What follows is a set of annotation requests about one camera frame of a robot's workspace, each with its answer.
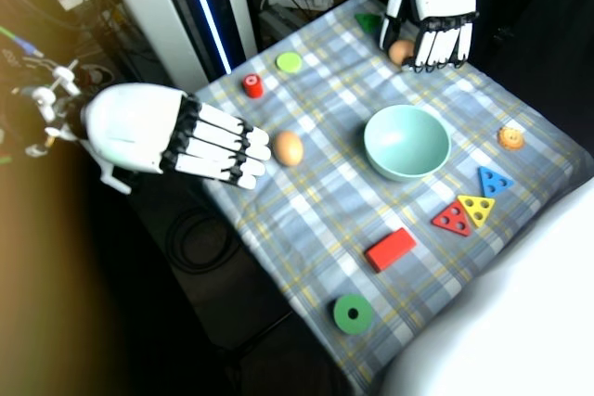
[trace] white robotic hand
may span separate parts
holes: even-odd
[[[83,121],[102,170],[106,160],[130,171],[185,172],[253,189],[271,156],[263,130],[160,85],[109,87],[85,107]],[[105,183],[110,174],[104,170]]]
[[[403,0],[389,0],[381,27],[380,48],[388,50],[398,39]],[[411,0],[413,18],[420,26],[414,56],[404,65],[432,71],[448,63],[460,67],[471,49],[472,22],[478,17],[476,0]]]

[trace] red cylinder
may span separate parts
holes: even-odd
[[[248,74],[243,78],[243,89],[247,96],[254,99],[264,94],[262,79],[255,73]]]

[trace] red rectangular block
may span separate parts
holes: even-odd
[[[376,272],[383,271],[415,247],[417,242],[403,227],[368,249],[365,257]]]

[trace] robotic hand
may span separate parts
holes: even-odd
[[[461,67],[471,49],[476,0],[410,0],[412,19],[419,24],[414,55],[404,61],[416,72]],[[389,0],[381,26],[380,48],[388,51],[398,39],[405,16],[403,0]]]
[[[88,104],[71,69],[56,67],[50,87],[21,91],[34,99],[45,120],[47,153],[55,139],[79,141],[101,168],[101,181],[124,194],[131,187],[113,176],[120,167],[135,172],[177,171],[254,189],[269,160],[266,132],[181,90],[148,83],[124,83],[101,91]],[[68,94],[56,98],[61,86]]]

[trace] triangle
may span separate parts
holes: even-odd
[[[458,200],[441,211],[439,215],[432,219],[431,223],[461,236],[469,236],[471,234],[471,226]]]
[[[458,195],[458,201],[468,213],[468,216],[471,217],[476,227],[481,227],[486,222],[489,213],[491,213],[491,210],[495,206],[495,200],[493,198]]]
[[[355,14],[355,19],[364,32],[375,32],[381,22],[381,17],[375,14]]]
[[[483,195],[487,198],[492,198],[513,186],[513,180],[483,166],[479,167],[479,175],[483,184]]]

